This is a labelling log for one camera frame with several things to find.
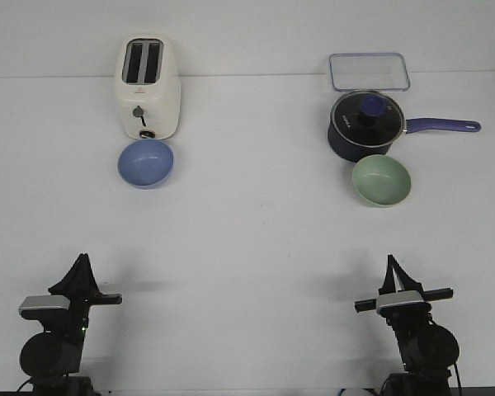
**toaster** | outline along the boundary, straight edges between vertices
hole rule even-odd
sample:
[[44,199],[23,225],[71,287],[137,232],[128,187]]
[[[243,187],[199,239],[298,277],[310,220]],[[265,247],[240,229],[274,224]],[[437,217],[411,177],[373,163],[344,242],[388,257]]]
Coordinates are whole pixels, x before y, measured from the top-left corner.
[[133,139],[165,139],[180,117],[182,85],[172,44],[163,35],[126,40],[115,71],[115,98],[126,134]]

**purple handle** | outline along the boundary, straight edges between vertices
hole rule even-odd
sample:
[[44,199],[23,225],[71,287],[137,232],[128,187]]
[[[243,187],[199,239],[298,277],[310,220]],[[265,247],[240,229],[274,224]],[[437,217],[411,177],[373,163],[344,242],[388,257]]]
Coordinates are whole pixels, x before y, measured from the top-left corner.
[[407,133],[419,130],[456,130],[459,132],[479,132],[477,121],[447,120],[444,118],[413,118],[407,120]]

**table surface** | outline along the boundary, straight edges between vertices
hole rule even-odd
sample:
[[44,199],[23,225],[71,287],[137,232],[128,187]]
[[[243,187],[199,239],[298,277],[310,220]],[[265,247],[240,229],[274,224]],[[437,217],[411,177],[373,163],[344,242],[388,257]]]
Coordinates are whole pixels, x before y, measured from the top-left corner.
[[414,73],[407,118],[478,120],[477,134],[402,136],[400,205],[371,208],[328,146],[327,76],[183,78],[167,184],[116,170],[130,143],[111,78],[0,78],[0,389],[23,382],[22,320],[81,252],[102,291],[82,374],[99,389],[379,386],[402,370],[374,298],[387,255],[460,343],[465,386],[495,386],[495,72]]

